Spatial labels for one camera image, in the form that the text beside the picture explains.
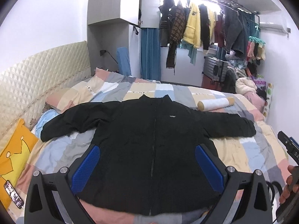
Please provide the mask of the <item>person's right hand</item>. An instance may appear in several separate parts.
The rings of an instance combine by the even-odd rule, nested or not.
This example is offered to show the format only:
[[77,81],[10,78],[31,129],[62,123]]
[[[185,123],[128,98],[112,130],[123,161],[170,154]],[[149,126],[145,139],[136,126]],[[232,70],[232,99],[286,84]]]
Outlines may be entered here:
[[287,169],[290,172],[290,176],[286,179],[286,185],[283,189],[282,194],[280,195],[279,198],[280,204],[283,204],[290,197],[291,192],[296,193],[298,191],[298,185],[293,185],[292,191],[289,190],[289,187],[293,182],[293,172],[295,167],[293,165],[289,165]]

